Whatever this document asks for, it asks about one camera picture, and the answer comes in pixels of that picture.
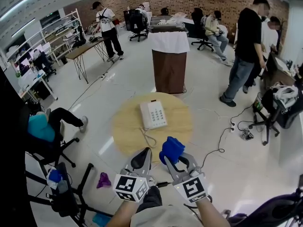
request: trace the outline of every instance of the brick wall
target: brick wall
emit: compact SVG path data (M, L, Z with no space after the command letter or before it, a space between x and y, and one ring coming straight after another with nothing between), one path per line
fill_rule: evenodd
M65 7L64 11L67 14L77 8L82 25L86 28L95 20L96 12L90 10L94 1L100 1L103 6L111 8L119 20L124 20L123 11L127 9L127 6L136 8L146 1L150 2L153 15L159 15L163 7L168 7L170 14L185 12L189 18L195 7L200 7L204 14L218 9L222 12L222 24L226 25L229 31L235 29L240 11L253 2L253 0L82 0ZM280 20L285 20L282 33L282 41L284 41L287 30L288 3L281 0L268 1L271 6L270 16L277 16Z

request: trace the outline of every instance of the blue object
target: blue object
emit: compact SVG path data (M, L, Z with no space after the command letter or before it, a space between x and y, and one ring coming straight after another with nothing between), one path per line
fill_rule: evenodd
M55 183L58 183L62 179L62 174L60 174L60 172L58 170L52 170L48 176L48 179Z
M93 222L99 225L100 227L104 227L105 225L107 225L110 219L111 218L106 215L97 213L93 218Z
M55 139L55 131L48 124L46 115L39 114L30 116L28 120L27 132L36 138L53 142Z
M159 153L159 158L163 164L164 156L166 156L173 164L178 163L179 156L182 155L185 146L180 143L179 140L171 136L167 137L167 140L162 145L162 151Z

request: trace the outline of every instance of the man in black t-shirt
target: man in black t-shirt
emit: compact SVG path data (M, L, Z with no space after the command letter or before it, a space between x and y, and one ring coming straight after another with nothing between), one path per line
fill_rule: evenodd
M267 15L269 8L267 0L254 0L250 8L245 8L240 13L236 58L229 76L229 86L220 97L220 101L229 107L236 106L233 99L248 79L255 61L259 61L261 68L266 68L261 49L259 16Z

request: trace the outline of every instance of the ceiling light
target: ceiling light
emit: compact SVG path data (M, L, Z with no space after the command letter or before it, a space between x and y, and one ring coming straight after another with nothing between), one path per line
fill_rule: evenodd
M13 12L14 10L16 10L17 8L19 8L22 4L26 3L29 0L21 0L20 2L18 2L17 4L15 4L13 7L11 7L6 13L4 13L2 15L2 17L0 17L0 21L2 21L5 17L7 17L11 12Z
M33 22L36 18L33 18L32 20L30 20L29 22L27 22L26 24L24 24L19 30L17 30L16 33L14 33L12 35L12 37L14 37L17 33L19 33L22 29L24 29L24 27L28 26L31 22Z

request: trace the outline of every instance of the round wooden table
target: round wooden table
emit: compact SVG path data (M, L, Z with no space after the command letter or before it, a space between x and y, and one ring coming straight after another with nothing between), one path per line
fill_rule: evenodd
M164 108L167 126L149 130L146 135L157 141L157 147L152 148L152 161L159 162L159 153L162 144L168 136L177 138L182 144L187 144L192 136L193 124L188 106L179 98L165 93L149 93L143 96L136 96L120 107L115 114L112 123L112 135L115 144L127 156L134 152L148 147L145 138L140 130L143 129L143 120L140 110L140 103L152 100L161 101ZM147 138L151 145L154 141Z

